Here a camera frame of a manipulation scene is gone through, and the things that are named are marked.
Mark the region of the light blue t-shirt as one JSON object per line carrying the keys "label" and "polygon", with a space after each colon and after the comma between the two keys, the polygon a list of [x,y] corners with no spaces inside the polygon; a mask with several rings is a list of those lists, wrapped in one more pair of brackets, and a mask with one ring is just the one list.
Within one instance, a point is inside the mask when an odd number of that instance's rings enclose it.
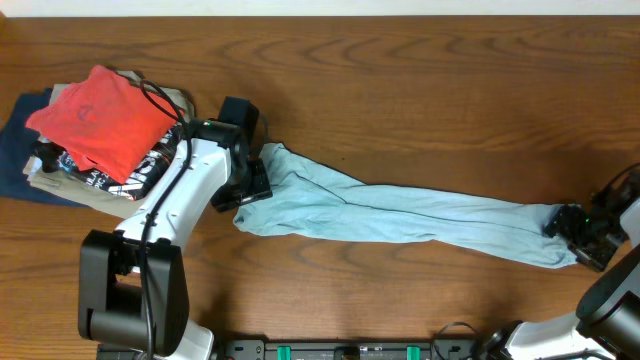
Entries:
{"label": "light blue t-shirt", "polygon": [[555,205],[369,185],[281,143],[265,145],[260,158],[273,195],[238,209],[233,223],[243,232],[347,242],[436,240],[548,269],[576,262],[563,239],[542,232]]}

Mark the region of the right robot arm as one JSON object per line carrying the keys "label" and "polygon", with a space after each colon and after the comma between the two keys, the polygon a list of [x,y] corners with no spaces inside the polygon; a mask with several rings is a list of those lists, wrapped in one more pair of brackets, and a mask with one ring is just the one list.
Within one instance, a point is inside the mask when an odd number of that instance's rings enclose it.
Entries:
{"label": "right robot arm", "polygon": [[585,211],[564,205],[543,228],[602,276],[576,310],[545,322],[515,322],[475,346],[473,359],[639,357],[639,166],[616,175]]}

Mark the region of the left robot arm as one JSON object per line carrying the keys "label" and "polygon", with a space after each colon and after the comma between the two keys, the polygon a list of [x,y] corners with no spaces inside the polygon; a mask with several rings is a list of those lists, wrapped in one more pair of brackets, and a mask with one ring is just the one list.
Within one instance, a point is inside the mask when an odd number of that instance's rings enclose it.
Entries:
{"label": "left robot arm", "polygon": [[271,195],[250,157],[255,124],[192,126],[147,200],[80,248],[78,332],[133,359],[208,359],[214,335],[189,318],[183,251],[207,206],[224,212]]}

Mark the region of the red folded shirt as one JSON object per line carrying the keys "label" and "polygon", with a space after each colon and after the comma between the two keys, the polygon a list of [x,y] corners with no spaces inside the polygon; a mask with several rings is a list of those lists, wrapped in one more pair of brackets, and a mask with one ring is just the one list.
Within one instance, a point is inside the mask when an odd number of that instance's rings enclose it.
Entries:
{"label": "red folded shirt", "polygon": [[124,183],[176,124],[171,105],[101,66],[34,112],[26,127],[66,150],[81,171],[97,169]]}

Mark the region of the khaki folded garment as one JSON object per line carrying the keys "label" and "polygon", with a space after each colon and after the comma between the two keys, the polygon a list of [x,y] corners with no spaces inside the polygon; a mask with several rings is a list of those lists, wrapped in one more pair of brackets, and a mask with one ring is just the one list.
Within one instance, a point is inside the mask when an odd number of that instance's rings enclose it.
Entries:
{"label": "khaki folded garment", "polygon": [[[135,72],[118,70],[115,72],[119,76],[128,79],[131,85],[139,85],[141,77]],[[62,91],[70,85],[71,84],[55,84],[49,105],[55,103]],[[187,122],[195,116],[194,105],[188,99],[185,92],[167,87],[161,87],[161,89],[169,95],[176,105],[186,110],[185,120]],[[119,218],[130,217],[144,204],[144,197],[140,200],[133,201],[123,196],[112,195],[98,188],[90,187],[62,170],[45,173],[41,165],[36,165],[38,161],[39,160],[36,160],[36,157],[32,155],[22,170],[24,175],[28,175],[29,190],[43,190],[58,198],[69,200],[80,205],[86,205],[94,210]]]}

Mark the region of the navy blue folded garment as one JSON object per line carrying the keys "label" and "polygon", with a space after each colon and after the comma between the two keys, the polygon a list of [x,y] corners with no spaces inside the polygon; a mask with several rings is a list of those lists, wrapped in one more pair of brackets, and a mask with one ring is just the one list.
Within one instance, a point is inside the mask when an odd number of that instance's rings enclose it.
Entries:
{"label": "navy blue folded garment", "polygon": [[35,203],[83,207],[82,204],[63,199],[29,185],[22,173],[29,157],[31,145],[38,133],[25,127],[28,117],[49,104],[52,88],[40,93],[23,93],[15,102],[12,113],[1,130],[1,196]]}

